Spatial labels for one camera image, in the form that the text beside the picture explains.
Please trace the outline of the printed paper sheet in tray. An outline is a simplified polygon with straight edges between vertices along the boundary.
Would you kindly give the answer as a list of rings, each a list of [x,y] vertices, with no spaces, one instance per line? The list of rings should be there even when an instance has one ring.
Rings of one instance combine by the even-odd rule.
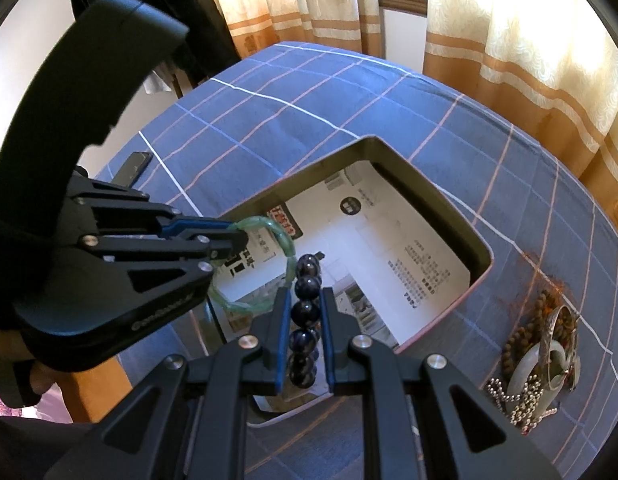
[[[298,258],[320,260],[323,286],[359,332],[401,350],[469,286],[470,273],[422,215],[366,160],[268,211],[290,233]],[[266,228],[249,231],[246,249],[217,274],[231,301],[271,309],[284,284],[286,257]],[[310,389],[288,379],[280,396],[255,396],[277,416],[327,393],[322,346]]]

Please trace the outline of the rectangular metal tin tray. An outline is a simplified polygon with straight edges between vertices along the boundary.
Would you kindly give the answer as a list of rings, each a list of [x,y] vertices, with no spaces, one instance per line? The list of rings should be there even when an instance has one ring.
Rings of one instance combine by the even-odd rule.
[[[310,162],[308,166],[293,174],[281,178],[281,180],[273,183],[264,191],[243,200],[228,210],[224,218],[228,222],[236,223],[242,230],[246,231],[247,235],[249,231],[266,228],[276,241],[274,235],[268,229],[268,223],[275,222],[286,232],[292,241],[292,246],[294,246],[290,233],[277,221],[270,218],[268,211],[360,160],[370,162],[380,175],[422,215],[452,252],[465,264],[470,273],[469,286],[466,292],[463,292],[438,318],[421,330],[420,333],[406,344],[405,348],[401,350],[390,348],[395,352],[402,352],[409,348],[409,346],[412,346],[428,330],[431,330],[436,324],[441,322],[476,288],[490,271],[493,256],[484,238],[458,211],[458,208],[453,206],[450,200],[443,196],[431,180],[427,179],[420,170],[416,169],[388,143],[376,138],[376,136],[366,136],[363,139],[351,142],[342,148],[338,148],[333,153]],[[326,288],[333,290],[331,287],[323,286],[320,260],[318,260],[318,275],[322,282],[320,293]],[[277,287],[275,296],[280,287],[292,287],[294,284],[294,278],[285,271],[284,284]],[[250,306],[244,302],[228,300],[220,292],[220,289],[218,289],[218,292],[218,296],[213,299],[212,310],[217,317],[220,333],[227,340],[233,340],[248,333],[254,318],[261,313],[271,310],[275,299],[274,296],[271,309],[269,309],[266,302],[260,301],[258,304]],[[321,340],[316,345],[312,356],[299,363],[287,364],[288,373],[304,378],[307,381],[307,387],[299,388],[290,380],[288,382],[296,388],[303,390],[310,389],[314,385],[316,378],[316,356],[320,353],[318,352],[318,345],[320,344],[322,346],[321,354],[324,361],[324,375],[327,386],[326,395],[277,416],[270,412],[261,411],[254,400],[254,411],[248,418],[251,427],[266,428],[274,426],[285,419],[313,408],[316,404],[330,397],[330,388],[328,388],[325,370],[322,323],[318,326],[318,332],[321,334]]]

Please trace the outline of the right beige orange curtain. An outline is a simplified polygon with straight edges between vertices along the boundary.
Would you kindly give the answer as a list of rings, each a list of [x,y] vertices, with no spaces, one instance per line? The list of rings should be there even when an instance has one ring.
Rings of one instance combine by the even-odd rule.
[[[424,73],[538,140],[618,229],[618,48],[586,0],[427,0]]]

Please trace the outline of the beige orange curtain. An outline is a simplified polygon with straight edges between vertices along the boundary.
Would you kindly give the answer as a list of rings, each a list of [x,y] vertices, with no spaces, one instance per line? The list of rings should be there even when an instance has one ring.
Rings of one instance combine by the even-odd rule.
[[[243,58],[280,41],[382,53],[378,0],[214,0]]]
[[[538,140],[618,229],[618,48],[586,0],[427,0],[424,73]]]

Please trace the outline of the white jade bangle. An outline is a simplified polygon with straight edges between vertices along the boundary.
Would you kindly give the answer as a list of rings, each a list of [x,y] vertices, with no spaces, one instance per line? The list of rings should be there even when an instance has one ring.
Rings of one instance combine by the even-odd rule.
[[[522,357],[506,390],[508,396],[517,396],[530,376],[536,374],[541,382],[541,395],[534,416],[542,415],[550,407],[566,380],[567,359],[563,346],[552,340],[546,362],[540,360],[540,347],[540,344],[535,344]]]

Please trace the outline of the blue checked tablecloth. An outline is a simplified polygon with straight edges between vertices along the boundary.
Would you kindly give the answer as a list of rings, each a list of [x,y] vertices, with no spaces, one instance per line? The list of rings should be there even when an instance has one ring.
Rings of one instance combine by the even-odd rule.
[[[378,58],[286,42],[152,114],[98,175],[152,153],[141,190],[217,217],[361,136],[409,159],[494,253],[486,279],[410,355],[442,353],[482,384],[540,292],[559,292],[580,316],[581,377],[530,438],[564,478],[598,478],[618,443],[618,232],[555,156],[492,110]]]

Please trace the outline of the left beige orange curtain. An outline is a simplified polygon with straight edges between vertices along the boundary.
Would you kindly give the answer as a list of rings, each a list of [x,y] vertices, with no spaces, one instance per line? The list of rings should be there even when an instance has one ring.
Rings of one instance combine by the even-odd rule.
[[[378,0],[214,0],[243,58],[280,41],[382,53]]]

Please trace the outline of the brown wooden bead mala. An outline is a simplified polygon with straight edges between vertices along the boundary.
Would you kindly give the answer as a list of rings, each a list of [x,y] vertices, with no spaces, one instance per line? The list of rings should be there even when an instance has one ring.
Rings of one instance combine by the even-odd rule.
[[[578,361],[579,315],[564,303],[557,289],[543,289],[533,304],[527,324],[518,326],[506,344],[501,356],[501,370],[509,382],[522,357],[535,345],[540,344],[540,360],[548,360],[552,340],[564,348],[567,359],[566,374],[570,374]]]

